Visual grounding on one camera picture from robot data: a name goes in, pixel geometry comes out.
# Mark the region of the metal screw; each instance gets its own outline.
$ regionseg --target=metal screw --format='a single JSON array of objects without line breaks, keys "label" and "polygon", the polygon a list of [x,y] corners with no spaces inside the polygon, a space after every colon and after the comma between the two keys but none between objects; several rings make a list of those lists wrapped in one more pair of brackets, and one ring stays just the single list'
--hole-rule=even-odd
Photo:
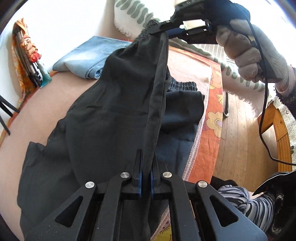
[{"label": "metal screw", "polygon": [[94,187],[94,182],[87,182],[87,183],[85,184],[85,187],[86,187],[86,188],[93,188],[93,187]]},{"label": "metal screw", "polygon": [[172,176],[172,174],[170,172],[163,173],[163,177],[165,177],[165,178],[170,178],[171,176]]},{"label": "metal screw", "polygon": [[199,181],[199,182],[198,182],[198,185],[199,185],[201,188],[206,188],[206,187],[207,187],[207,182],[205,182],[205,181]]},{"label": "metal screw", "polygon": [[120,176],[122,178],[128,178],[129,177],[129,173],[128,172],[123,172],[123,173],[120,174]]}]

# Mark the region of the black cable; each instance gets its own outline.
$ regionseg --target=black cable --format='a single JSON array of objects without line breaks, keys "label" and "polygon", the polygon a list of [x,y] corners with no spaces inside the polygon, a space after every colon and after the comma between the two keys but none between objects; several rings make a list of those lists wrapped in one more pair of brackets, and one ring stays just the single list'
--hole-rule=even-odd
[{"label": "black cable", "polygon": [[265,143],[263,137],[262,137],[262,124],[263,124],[263,120],[264,120],[264,115],[265,115],[265,110],[266,110],[266,105],[267,105],[267,98],[268,98],[268,78],[267,78],[267,69],[266,69],[266,64],[265,64],[265,59],[264,59],[264,55],[263,55],[263,52],[262,52],[262,49],[261,49],[261,46],[260,46],[260,43],[259,43],[259,40],[257,38],[257,34],[255,33],[255,30],[249,20],[249,18],[246,16],[246,20],[251,28],[251,31],[253,33],[253,36],[255,38],[255,41],[256,41],[256,44],[258,46],[258,50],[260,52],[260,55],[261,55],[261,58],[262,58],[262,64],[263,64],[263,78],[265,79],[265,93],[264,93],[264,102],[263,102],[263,109],[262,109],[262,114],[261,114],[261,120],[260,120],[260,123],[259,123],[259,136],[260,136],[260,139],[263,143],[263,145],[265,146],[267,152],[268,152],[268,155],[270,157],[271,160],[273,161],[276,161],[276,162],[279,162],[279,163],[282,163],[282,164],[286,164],[286,165],[289,165],[289,166],[296,166],[296,164],[294,163],[289,163],[289,162],[285,162],[285,161],[281,161],[279,159],[276,159],[274,157],[271,156],[270,154],[270,150],[269,148],[267,147],[267,144]]}]

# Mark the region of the gloved hand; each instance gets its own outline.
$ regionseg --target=gloved hand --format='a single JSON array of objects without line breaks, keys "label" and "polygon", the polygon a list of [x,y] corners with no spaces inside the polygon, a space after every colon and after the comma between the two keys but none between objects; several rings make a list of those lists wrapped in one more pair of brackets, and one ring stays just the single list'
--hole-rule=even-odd
[{"label": "gloved hand", "polygon": [[[262,80],[263,66],[259,65],[261,60],[260,52],[256,46],[255,38],[253,37],[251,28],[246,20],[231,20],[230,25],[237,32],[234,32],[226,26],[218,26],[216,40],[217,43],[224,47],[226,55],[230,59],[234,59],[239,67],[239,74],[245,80],[258,82]],[[288,86],[289,67],[285,58],[275,49],[270,39],[262,32],[260,28],[253,25],[255,33],[260,42],[263,55],[269,62],[273,71],[269,72],[269,82],[278,83],[279,87],[285,90]]]}]

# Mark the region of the wooden chair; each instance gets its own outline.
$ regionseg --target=wooden chair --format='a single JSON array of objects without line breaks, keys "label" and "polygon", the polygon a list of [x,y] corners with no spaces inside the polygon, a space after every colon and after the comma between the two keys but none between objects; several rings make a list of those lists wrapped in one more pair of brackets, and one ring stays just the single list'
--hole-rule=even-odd
[{"label": "wooden chair", "polygon": [[[260,124],[261,115],[257,118],[258,124]],[[291,156],[291,145],[288,135],[288,131],[281,115],[279,109],[275,108],[273,101],[268,105],[265,110],[264,120],[262,124],[262,133],[267,131],[271,126],[274,126],[274,131],[276,134],[276,144],[277,144],[277,159],[292,163]],[[291,172],[292,166],[278,163],[279,172]]]}]

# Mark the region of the striped pants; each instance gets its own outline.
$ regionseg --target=striped pants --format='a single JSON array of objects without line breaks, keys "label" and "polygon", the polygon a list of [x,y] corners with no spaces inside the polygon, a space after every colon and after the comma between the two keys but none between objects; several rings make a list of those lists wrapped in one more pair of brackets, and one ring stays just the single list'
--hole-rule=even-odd
[{"label": "striped pants", "polygon": [[268,230],[274,215],[273,194],[266,192],[255,199],[250,199],[247,189],[232,185],[223,186],[218,192],[262,231]]}]

